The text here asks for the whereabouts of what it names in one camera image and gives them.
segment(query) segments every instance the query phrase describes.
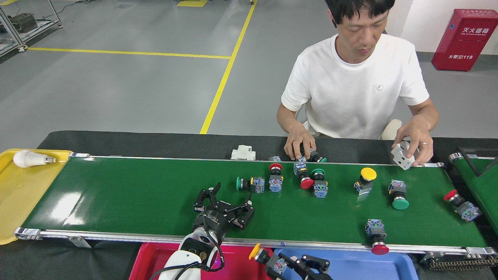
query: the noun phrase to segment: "yellow tray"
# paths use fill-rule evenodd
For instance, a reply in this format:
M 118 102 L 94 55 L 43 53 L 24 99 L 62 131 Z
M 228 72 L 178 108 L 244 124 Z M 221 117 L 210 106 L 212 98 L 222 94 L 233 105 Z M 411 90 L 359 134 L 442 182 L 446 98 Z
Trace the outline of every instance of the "yellow tray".
M 12 160 L 20 150 L 9 149 L 0 153 L 0 245 L 17 239 L 14 230 L 23 224 L 71 153 L 68 150 L 29 149 L 52 156 L 56 162 L 22 168 Z

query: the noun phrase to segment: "man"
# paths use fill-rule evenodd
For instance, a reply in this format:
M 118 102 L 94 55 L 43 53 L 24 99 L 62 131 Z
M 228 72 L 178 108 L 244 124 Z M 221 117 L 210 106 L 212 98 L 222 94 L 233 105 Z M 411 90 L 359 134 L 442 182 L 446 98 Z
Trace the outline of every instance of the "man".
M 394 0 L 325 0 L 338 34 L 306 48 L 297 58 L 281 97 L 277 121 L 289 133 L 285 152 L 292 160 L 316 149 L 313 136 L 377 139 L 398 97 L 413 117 L 398 129 L 393 147 L 410 137 L 413 165 L 433 155 L 430 131 L 439 113 L 429 98 L 413 44 L 382 32 Z M 308 131 L 296 120 L 306 104 Z

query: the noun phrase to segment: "blue bin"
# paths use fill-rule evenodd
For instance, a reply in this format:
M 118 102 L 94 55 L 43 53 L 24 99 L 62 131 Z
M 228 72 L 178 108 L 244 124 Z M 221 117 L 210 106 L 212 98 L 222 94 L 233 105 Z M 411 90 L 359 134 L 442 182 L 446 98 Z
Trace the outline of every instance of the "blue bin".
M 325 249 L 276 249 L 275 254 L 288 257 L 309 255 L 330 261 L 328 274 L 334 280 L 418 280 L 413 262 L 407 254 L 387 253 L 374 255 L 370 251 L 345 251 Z M 292 269 L 287 268 L 283 276 L 290 280 L 302 280 Z

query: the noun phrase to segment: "black table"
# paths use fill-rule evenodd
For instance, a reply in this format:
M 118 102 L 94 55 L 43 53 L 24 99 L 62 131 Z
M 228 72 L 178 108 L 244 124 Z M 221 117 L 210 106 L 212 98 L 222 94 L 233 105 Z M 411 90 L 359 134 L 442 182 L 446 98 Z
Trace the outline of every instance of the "black table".
M 220 136 L 189 134 L 136 134 L 118 132 L 60 131 L 50 133 L 39 149 L 63 149 L 92 155 L 228 159 L 238 145 L 251 145 L 258 159 L 279 155 L 286 137 Z M 319 153 L 328 162 L 391 164 L 389 140 L 317 138 Z M 496 148 L 498 139 L 434 138 L 433 162 L 448 165 L 448 156 L 458 147 Z M 457 174 L 449 174 L 461 184 Z M 488 225 L 481 232 L 495 239 Z M 76 248 L 65 239 L 15 241 L 0 246 L 0 279 L 128 279 L 141 243 L 89 241 L 92 249 Z M 421 256 L 411 256 L 423 279 L 495 279 L 490 269 L 471 272 L 434 272 L 418 264 Z

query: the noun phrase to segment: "man's arm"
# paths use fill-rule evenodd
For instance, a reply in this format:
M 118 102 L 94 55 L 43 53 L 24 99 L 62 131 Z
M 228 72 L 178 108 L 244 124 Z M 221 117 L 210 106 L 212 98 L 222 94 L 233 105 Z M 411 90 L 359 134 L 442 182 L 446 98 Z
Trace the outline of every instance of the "man's arm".
M 304 125 L 296 120 L 296 113 L 287 109 L 282 103 L 278 107 L 277 122 L 285 132 L 289 133 L 284 151 L 291 160 L 299 159 L 301 158 L 299 146 L 303 143 L 304 154 L 309 159 L 310 148 L 316 150 L 315 139 Z
M 410 137 L 410 149 L 406 156 L 411 157 L 417 147 L 420 147 L 420 153 L 413 163 L 413 166 L 416 166 L 432 158 L 432 137 L 429 132 L 438 124 L 439 113 L 430 98 L 418 105 L 408 107 L 413 117 L 398 129 L 392 147 L 401 143 L 405 137 Z

